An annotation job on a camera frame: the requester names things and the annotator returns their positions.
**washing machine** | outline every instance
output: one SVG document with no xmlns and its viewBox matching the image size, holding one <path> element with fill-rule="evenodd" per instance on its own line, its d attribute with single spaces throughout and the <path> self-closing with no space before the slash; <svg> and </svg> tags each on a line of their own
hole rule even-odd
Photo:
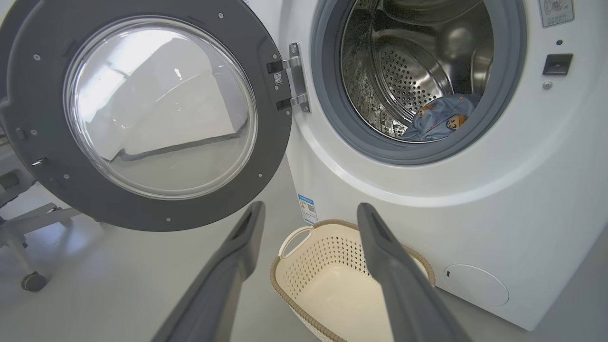
<svg viewBox="0 0 608 342">
<path fill-rule="evenodd" d="M 146 231 L 233 214 L 286 153 L 306 221 L 355 222 L 371 203 L 438 287 L 532 330 L 608 222 L 607 11 L 18 0 L 0 30 L 2 124 L 57 197 Z M 458 127 L 408 138 L 471 96 Z"/>
</svg>

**office chair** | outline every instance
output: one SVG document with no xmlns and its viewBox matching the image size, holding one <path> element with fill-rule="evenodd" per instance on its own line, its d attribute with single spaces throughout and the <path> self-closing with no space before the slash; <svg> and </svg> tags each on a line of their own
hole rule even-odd
<svg viewBox="0 0 608 342">
<path fill-rule="evenodd" d="M 2 136 L 3 133 L 0 132 L 0 208 L 36 183 L 36 179 L 19 160 L 6 137 Z M 0 217 L 0 248 L 8 246 L 26 270 L 27 275 L 21 281 L 24 290 L 38 292 L 47 283 L 46 278 L 36 271 L 27 256 L 25 234 L 78 214 L 80 213 L 73 208 L 62 209 L 55 203 L 49 203 L 10 220 Z"/>
</svg>

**laundry basket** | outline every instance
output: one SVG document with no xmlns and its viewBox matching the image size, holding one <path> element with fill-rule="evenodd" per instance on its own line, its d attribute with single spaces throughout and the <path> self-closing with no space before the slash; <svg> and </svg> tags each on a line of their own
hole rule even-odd
<svg viewBox="0 0 608 342">
<path fill-rule="evenodd" d="M 308 233 L 285 254 L 294 238 Z M 435 285 L 435 273 L 404 246 Z M 365 265 L 359 228 L 328 220 L 302 227 L 283 242 L 271 267 L 272 286 L 321 341 L 393 341 L 380 284 Z"/>
</svg>

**door glass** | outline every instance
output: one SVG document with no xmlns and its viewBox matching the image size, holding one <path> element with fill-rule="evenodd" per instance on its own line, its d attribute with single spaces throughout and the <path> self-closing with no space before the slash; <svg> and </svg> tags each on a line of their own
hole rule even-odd
<svg viewBox="0 0 608 342">
<path fill-rule="evenodd" d="M 64 105 L 100 172 L 163 200 L 227 184 L 257 134 L 254 95 L 236 59 L 208 33 L 168 18 L 130 18 L 97 32 L 71 64 Z"/>
</svg>

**warning label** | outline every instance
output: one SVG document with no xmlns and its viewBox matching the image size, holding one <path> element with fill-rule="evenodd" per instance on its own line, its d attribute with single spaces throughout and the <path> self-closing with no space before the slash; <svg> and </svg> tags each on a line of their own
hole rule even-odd
<svg viewBox="0 0 608 342">
<path fill-rule="evenodd" d="M 317 218 L 317 210 L 314 207 L 313 200 L 299 194 L 298 199 L 300 200 L 300 208 L 302 209 L 304 221 L 310 223 L 311 225 L 319 222 L 319 219 Z"/>
<path fill-rule="evenodd" d="M 572 0 L 539 0 L 542 27 L 549 27 L 574 20 Z"/>
</svg>

